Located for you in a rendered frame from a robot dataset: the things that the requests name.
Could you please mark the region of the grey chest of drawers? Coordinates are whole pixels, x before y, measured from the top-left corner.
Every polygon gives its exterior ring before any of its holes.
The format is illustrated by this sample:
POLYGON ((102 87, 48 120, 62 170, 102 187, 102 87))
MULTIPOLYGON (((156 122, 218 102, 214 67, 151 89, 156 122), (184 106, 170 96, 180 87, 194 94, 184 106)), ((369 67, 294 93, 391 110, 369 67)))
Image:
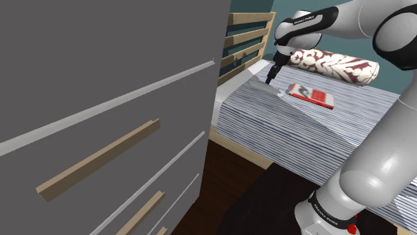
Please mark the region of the grey chest of drawers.
POLYGON ((0 235, 170 235, 231 0, 0 0, 0 235))

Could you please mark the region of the grey flat tool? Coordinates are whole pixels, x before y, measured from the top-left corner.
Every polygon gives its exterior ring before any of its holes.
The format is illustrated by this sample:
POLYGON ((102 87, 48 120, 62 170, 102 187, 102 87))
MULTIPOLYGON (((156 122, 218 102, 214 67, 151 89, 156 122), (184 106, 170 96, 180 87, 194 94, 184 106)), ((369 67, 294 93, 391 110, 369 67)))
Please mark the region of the grey flat tool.
POLYGON ((262 81, 249 80, 249 85, 256 89, 260 89, 261 91, 265 91, 277 97, 283 97, 285 95, 285 92, 283 90, 277 89, 262 81))

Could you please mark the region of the red white patterned bolster pillow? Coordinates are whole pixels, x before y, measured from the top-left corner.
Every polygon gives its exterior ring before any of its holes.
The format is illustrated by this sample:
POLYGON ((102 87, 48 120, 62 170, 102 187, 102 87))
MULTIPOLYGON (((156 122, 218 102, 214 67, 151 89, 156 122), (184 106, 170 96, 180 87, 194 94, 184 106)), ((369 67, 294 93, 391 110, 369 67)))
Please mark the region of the red white patterned bolster pillow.
POLYGON ((289 66, 356 86, 365 86, 378 76, 378 62, 320 49, 298 49, 289 66))

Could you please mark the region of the wooden bed with striped cover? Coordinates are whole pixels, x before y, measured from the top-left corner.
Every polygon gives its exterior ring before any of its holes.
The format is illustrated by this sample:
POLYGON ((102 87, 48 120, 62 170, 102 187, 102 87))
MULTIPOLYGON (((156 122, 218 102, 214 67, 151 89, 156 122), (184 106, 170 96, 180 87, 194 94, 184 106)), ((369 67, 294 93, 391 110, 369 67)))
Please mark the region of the wooden bed with striped cover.
MULTIPOLYGON (((283 97, 249 85, 249 80, 265 82, 273 65, 274 61, 261 60, 218 88, 213 114, 217 133, 318 183, 319 188, 401 96, 370 84, 356 86, 288 64, 269 84, 283 90, 283 97), (332 94, 334 108, 290 96, 288 91, 294 83, 332 94)), ((296 201, 293 215, 296 205, 314 191, 290 191, 296 201)), ((417 177, 390 203, 367 208, 417 235, 417 177)))

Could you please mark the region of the red book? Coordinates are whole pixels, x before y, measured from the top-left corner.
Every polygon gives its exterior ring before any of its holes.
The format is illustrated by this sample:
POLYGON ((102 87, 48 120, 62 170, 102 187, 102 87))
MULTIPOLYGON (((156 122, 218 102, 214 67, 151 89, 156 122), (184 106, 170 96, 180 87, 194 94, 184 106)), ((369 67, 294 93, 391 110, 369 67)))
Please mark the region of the red book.
POLYGON ((305 85, 294 83, 288 91, 288 94, 327 109, 334 108, 334 96, 332 94, 305 85))

